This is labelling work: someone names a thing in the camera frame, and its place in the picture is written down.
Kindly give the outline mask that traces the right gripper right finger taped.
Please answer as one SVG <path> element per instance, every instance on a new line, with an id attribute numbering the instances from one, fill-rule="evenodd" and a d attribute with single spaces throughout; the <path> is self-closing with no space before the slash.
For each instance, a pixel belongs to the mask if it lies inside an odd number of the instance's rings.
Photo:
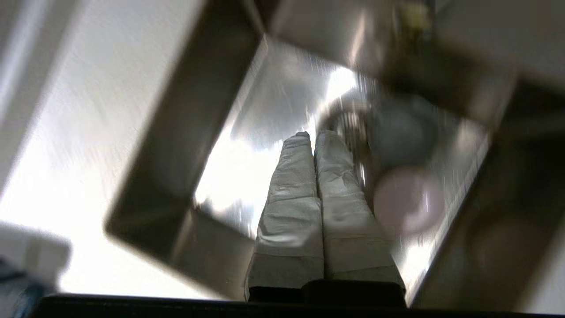
<path id="1" fill-rule="evenodd" d="M 390 238 L 377 221 L 354 173 L 353 156 L 333 131 L 316 140 L 316 180 L 322 203 L 325 278 L 345 296 L 405 305 Z"/>

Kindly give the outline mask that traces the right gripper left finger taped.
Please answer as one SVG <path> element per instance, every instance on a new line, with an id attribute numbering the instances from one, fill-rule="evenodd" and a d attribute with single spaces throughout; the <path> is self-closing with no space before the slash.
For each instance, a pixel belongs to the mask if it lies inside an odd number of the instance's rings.
<path id="1" fill-rule="evenodd" d="M 324 277 L 321 201 L 311 140 L 298 132 L 284 141 L 258 223 L 245 280 L 247 301 L 296 299 Z"/>

